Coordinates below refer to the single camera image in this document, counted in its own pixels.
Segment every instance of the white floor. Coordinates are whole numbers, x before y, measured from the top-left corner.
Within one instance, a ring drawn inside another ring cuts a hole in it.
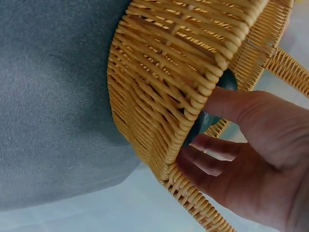
[[[309,69],[309,2],[297,3],[281,45]],[[309,109],[309,100],[265,73],[257,89]],[[224,139],[243,141],[236,125]],[[239,232],[275,232],[213,203]],[[202,232],[203,229],[163,189],[144,165],[122,184],[84,196],[0,213],[1,232]]]

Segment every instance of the gray cushion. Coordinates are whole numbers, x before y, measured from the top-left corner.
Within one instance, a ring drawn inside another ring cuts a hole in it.
[[[0,210],[116,185],[138,165],[106,67],[129,0],[2,0]]]

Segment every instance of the upholstered seat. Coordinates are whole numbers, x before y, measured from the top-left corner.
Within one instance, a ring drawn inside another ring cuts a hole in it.
[[[106,69],[128,0],[0,4],[0,210],[122,182],[138,165]]]

